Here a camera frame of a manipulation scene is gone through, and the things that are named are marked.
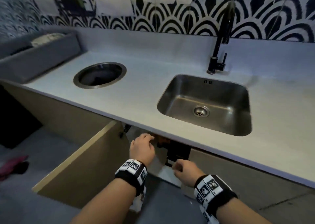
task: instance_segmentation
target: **white countertop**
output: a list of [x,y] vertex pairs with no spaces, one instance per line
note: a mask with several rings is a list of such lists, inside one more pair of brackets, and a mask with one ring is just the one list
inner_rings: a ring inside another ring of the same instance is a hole
[[[127,73],[119,82],[104,88],[82,89],[73,84],[77,72],[99,62],[122,63]],[[157,103],[178,74],[245,86],[249,91],[252,132],[237,137],[161,114]],[[315,187],[315,88],[310,85],[238,73],[208,75],[194,66],[88,52],[22,86]]]

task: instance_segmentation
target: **hand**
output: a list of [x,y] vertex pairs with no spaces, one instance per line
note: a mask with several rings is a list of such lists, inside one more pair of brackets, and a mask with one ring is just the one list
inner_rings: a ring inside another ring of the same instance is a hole
[[152,162],[155,151],[150,140],[154,137],[149,134],[141,134],[138,138],[133,140],[130,144],[129,157],[142,162],[145,166],[149,166]]
[[172,166],[174,175],[186,186],[194,187],[198,178],[205,175],[194,162],[178,159]]

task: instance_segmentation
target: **cabinet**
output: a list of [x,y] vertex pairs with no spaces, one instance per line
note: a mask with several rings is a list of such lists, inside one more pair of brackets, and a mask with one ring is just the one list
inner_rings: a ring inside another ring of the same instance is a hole
[[[242,202],[256,211],[310,191],[305,186],[197,149],[191,149],[189,160],[205,173],[221,177]],[[192,188],[184,185],[181,188],[184,194],[194,198]]]
[[82,208],[108,183],[129,157],[129,142],[119,121],[64,102],[4,84],[5,89],[47,129],[78,144],[78,150],[43,178],[33,191]]

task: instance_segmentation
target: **patterned tile backsplash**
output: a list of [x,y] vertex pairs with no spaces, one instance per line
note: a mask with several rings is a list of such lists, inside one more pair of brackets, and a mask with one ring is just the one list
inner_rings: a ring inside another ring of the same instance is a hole
[[[34,0],[0,1],[0,41],[36,31],[41,24],[216,36],[226,3],[193,0],[189,4],[159,4],[131,0],[134,16],[113,17],[55,0],[59,16],[41,14]],[[314,43],[315,0],[234,0],[232,37]]]

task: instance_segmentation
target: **wristband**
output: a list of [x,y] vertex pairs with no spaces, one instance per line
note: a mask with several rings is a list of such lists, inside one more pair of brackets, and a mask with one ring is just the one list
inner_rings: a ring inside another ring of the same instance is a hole
[[237,198],[237,195],[217,175],[202,177],[195,184],[194,195],[203,209],[216,218],[218,208],[227,204],[232,198]]
[[121,178],[137,190],[139,196],[144,190],[144,181],[147,177],[146,166],[135,160],[128,159],[115,173],[115,178]]

